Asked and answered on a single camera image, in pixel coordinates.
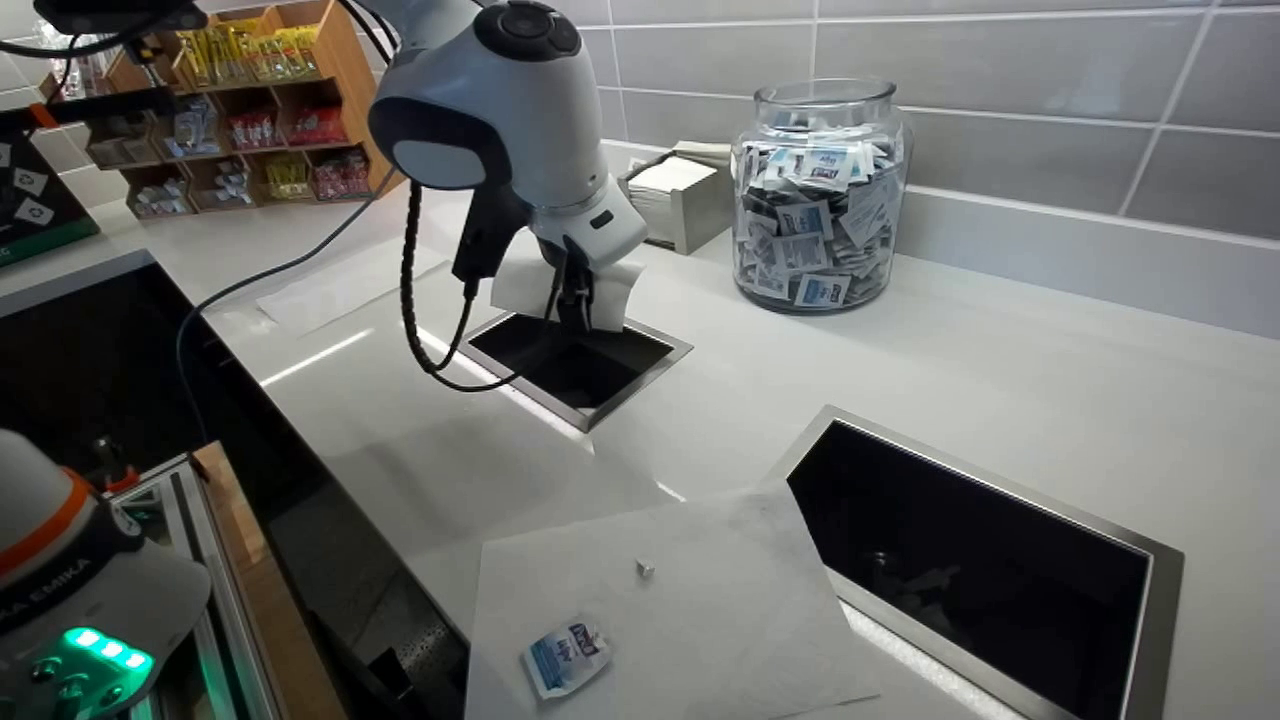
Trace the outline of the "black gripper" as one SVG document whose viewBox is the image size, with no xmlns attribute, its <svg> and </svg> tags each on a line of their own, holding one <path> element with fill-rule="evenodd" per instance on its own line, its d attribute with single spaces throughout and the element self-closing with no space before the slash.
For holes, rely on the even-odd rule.
<svg viewBox="0 0 1280 720">
<path fill-rule="evenodd" d="M 556 318 L 572 315 L 572 283 L 569 275 L 586 275 L 577 283 L 577 315 L 580 326 L 591 326 L 591 301 L 598 301 L 598 275 L 591 275 L 591 260 L 586 257 L 586 248 L 577 239 L 541 239 L 541 257 L 561 270 L 556 279 Z"/>
</svg>

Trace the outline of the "white orange robot base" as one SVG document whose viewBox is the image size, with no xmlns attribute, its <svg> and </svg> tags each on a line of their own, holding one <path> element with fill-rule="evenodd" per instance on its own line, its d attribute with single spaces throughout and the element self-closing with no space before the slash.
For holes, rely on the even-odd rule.
<svg viewBox="0 0 1280 720">
<path fill-rule="evenodd" d="M 194 634 L 212 577 L 0 426 L 0 720 L 117 720 Z"/>
</svg>

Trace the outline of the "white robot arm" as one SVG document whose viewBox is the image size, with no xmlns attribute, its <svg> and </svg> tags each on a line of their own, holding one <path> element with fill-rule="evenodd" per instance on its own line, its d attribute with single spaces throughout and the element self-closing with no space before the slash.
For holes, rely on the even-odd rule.
<svg viewBox="0 0 1280 720">
<path fill-rule="evenodd" d="M 601 147 L 580 28 L 545 0 L 355 0 L 400 47 L 370 109 L 376 147 L 418 186 L 469 192 L 453 270 L 480 283 L 530 228 L 569 326 L 598 324 L 601 279 L 645 245 L 645 217 Z"/>
</svg>

